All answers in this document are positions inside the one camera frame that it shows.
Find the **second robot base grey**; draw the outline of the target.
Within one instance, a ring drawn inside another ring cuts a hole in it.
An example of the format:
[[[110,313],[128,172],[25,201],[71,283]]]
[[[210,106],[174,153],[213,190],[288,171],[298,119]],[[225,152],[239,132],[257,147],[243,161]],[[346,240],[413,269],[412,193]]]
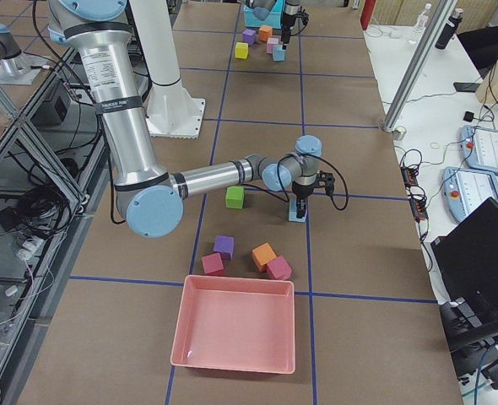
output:
[[[46,58],[25,54],[8,27],[0,24],[0,84],[32,85],[42,68],[49,68]]]

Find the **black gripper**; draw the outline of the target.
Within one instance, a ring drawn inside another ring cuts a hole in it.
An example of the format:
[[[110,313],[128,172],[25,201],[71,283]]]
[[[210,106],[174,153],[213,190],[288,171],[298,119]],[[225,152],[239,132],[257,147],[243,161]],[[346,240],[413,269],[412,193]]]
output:
[[[307,213],[307,198],[312,195],[316,186],[314,184],[301,185],[292,183],[292,192],[296,196],[296,217],[305,218]]]
[[[282,46],[287,46],[290,43],[291,30],[295,25],[295,14],[283,12],[281,15],[281,43]]]

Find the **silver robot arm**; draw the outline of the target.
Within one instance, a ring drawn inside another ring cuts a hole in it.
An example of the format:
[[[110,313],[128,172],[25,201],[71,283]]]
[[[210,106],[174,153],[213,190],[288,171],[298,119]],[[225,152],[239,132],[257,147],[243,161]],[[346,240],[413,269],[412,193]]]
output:
[[[158,162],[151,138],[196,138],[205,109],[182,84],[165,2],[51,1],[49,11],[51,38],[80,55],[117,171],[117,210],[133,232],[167,235],[188,197],[247,181],[312,194],[322,144],[311,135],[281,159],[252,154],[178,173]]]
[[[286,50],[290,37],[298,35],[308,24],[308,14],[300,1],[249,0],[244,6],[246,27],[259,28],[259,39],[266,41],[273,28],[281,30],[280,44]]]

